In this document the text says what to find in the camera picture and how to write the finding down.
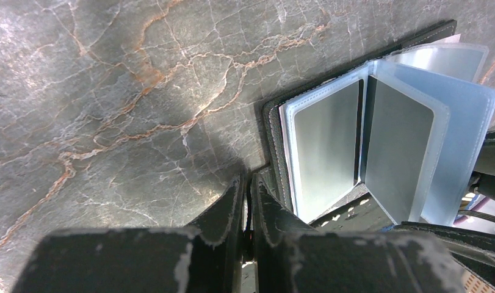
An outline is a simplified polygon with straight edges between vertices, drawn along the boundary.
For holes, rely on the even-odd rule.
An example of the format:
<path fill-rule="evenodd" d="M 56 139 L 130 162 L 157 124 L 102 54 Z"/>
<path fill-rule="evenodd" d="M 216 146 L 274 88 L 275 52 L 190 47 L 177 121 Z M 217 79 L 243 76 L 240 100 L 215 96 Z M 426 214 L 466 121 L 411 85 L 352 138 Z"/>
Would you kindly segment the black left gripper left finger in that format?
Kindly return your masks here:
<path fill-rule="evenodd" d="M 181 227 L 69 228 L 32 252 L 14 292 L 239 292 L 245 179 Z"/>

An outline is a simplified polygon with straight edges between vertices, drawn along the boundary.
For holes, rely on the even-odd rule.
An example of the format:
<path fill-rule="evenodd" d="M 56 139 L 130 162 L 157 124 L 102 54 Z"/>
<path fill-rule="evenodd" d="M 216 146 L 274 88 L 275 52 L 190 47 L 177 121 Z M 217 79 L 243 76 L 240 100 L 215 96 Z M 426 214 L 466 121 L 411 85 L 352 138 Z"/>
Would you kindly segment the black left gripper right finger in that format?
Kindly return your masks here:
<path fill-rule="evenodd" d="M 417 232 L 320 232 L 250 184 L 257 292 L 463 292 L 462 268 Z"/>

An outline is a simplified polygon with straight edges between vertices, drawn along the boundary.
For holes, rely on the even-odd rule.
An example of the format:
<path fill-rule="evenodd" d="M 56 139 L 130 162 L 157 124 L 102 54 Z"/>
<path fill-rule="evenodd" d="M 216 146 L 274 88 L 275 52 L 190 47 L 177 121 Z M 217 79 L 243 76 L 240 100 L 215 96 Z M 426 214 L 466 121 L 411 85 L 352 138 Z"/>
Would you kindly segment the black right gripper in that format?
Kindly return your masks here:
<path fill-rule="evenodd" d="M 495 198 L 495 131 L 486 134 L 469 181 L 469 191 Z M 457 263 L 495 289 L 495 234 L 416 222 L 402 222 L 393 230 L 436 236 Z"/>

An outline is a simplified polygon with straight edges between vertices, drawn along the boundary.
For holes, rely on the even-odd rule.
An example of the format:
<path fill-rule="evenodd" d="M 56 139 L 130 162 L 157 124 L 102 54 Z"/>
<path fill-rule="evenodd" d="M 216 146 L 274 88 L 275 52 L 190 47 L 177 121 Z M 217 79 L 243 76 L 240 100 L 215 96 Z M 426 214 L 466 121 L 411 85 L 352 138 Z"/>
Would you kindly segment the black credit card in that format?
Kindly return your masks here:
<path fill-rule="evenodd" d="M 317 89 L 286 106 L 295 211 L 318 218 L 358 180 L 359 103 L 364 80 Z"/>

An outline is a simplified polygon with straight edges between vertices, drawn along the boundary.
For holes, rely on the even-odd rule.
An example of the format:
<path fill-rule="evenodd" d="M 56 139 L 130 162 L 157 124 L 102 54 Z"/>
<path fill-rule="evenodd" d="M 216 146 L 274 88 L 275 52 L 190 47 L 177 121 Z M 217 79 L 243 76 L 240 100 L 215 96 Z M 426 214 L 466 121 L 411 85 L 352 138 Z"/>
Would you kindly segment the black card holder wallet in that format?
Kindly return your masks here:
<path fill-rule="evenodd" d="M 364 185 L 395 224 L 453 224 L 495 110 L 495 89 L 478 83 L 489 49 L 462 43 L 456 26 L 439 23 L 264 105 L 276 193 L 291 213 L 297 216 L 286 106 L 362 79 L 358 180 L 343 197 Z"/>

